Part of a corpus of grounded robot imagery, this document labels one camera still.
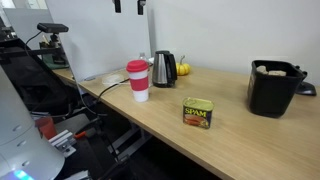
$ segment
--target red cup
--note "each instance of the red cup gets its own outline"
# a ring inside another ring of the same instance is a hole
[[[36,120],[36,127],[49,140],[57,135],[56,128],[51,117],[44,117]]]
[[[148,64],[144,60],[132,60],[127,64],[131,89],[137,102],[149,99]]]

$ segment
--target kettle handle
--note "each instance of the kettle handle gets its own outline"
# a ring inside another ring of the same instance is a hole
[[[177,68],[176,68],[176,61],[174,59],[174,55],[173,54],[165,54],[165,61],[166,62],[166,69],[167,69],[167,79],[168,82],[173,83],[175,82],[175,80],[177,80]]]

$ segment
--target desk surface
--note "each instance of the desk surface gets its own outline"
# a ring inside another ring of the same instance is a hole
[[[129,85],[102,101],[221,178],[320,179],[320,97],[295,95],[281,118],[261,117],[247,109],[248,82],[247,75],[193,68],[175,88],[151,87],[147,102],[135,102]],[[105,89],[101,78],[81,86],[94,96]],[[182,123],[186,97],[215,103],[210,129]]]

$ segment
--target black basket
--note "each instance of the black basket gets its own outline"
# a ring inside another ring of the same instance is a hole
[[[281,70],[286,76],[273,76],[257,71],[257,67],[266,66],[267,71]],[[299,66],[282,61],[255,60],[252,62],[251,77],[248,86],[248,104],[252,113],[278,118],[282,116],[299,84],[306,78]]]

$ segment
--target spam can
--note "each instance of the spam can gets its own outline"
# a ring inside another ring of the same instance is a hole
[[[183,122],[205,129],[210,128],[213,102],[188,97],[183,100]]]

